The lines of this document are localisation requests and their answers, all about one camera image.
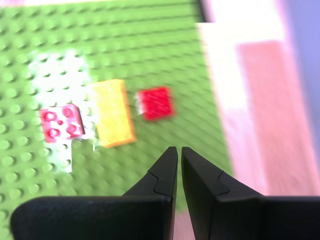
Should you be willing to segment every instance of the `lego brick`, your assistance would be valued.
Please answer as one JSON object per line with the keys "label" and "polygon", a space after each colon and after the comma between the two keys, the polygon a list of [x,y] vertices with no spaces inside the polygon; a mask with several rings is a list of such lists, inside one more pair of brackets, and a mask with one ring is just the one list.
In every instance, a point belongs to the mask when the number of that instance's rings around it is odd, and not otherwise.
{"label": "lego brick", "polygon": [[112,79],[92,86],[98,120],[96,123],[102,146],[106,148],[136,140],[128,109],[125,81]]}
{"label": "lego brick", "polygon": [[[231,173],[195,15],[191,0],[0,9],[0,239],[10,239],[19,204],[49,195],[121,195],[168,146],[189,146]],[[91,136],[47,143],[39,110],[75,104],[86,136],[96,129],[86,90],[108,79],[125,81],[137,141],[110,148]],[[170,88],[176,115],[146,122],[134,96],[157,86]],[[178,171],[180,211],[187,206]]]}
{"label": "lego brick", "polygon": [[74,104],[39,110],[44,140],[55,143],[59,139],[74,139],[85,134],[79,109]]}
{"label": "lego brick", "polygon": [[147,121],[171,117],[174,114],[170,90],[167,87],[156,87],[138,92],[143,117]]}

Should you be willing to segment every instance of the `green lego baseplate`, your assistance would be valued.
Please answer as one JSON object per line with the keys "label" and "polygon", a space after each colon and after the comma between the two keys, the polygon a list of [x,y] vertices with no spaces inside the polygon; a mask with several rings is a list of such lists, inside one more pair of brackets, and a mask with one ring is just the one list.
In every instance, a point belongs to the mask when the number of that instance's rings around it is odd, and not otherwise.
{"label": "green lego baseplate", "polygon": [[[10,216],[40,196],[118,196],[169,146],[231,173],[191,0],[127,0],[0,9],[0,240]],[[90,83],[124,79],[136,142],[93,136],[46,143],[38,110],[80,106],[94,129]],[[147,122],[137,91],[170,88],[175,116]],[[178,210],[186,208],[178,168]]]}

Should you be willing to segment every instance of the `pink surface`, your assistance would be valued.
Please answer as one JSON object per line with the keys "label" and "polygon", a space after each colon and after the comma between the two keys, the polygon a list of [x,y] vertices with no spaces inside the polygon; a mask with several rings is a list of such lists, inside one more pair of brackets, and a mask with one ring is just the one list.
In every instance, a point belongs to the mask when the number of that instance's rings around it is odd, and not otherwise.
{"label": "pink surface", "polygon": [[319,176],[303,99],[284,45],[239,46],[270,195],[318,195]]}

